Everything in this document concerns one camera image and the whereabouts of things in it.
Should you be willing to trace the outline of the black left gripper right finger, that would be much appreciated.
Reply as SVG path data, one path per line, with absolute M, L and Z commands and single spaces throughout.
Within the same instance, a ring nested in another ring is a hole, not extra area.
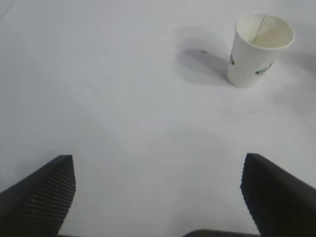
M 260 154 L 245 157 L 241 186 L 262 237 L 314 237 L 316 190 Z

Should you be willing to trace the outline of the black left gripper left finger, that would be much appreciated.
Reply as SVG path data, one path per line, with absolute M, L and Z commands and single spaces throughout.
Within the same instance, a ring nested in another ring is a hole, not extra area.
M 76 192 L 72 155 L 60 155 L 0 194 L 2 237 L 56 237 Z

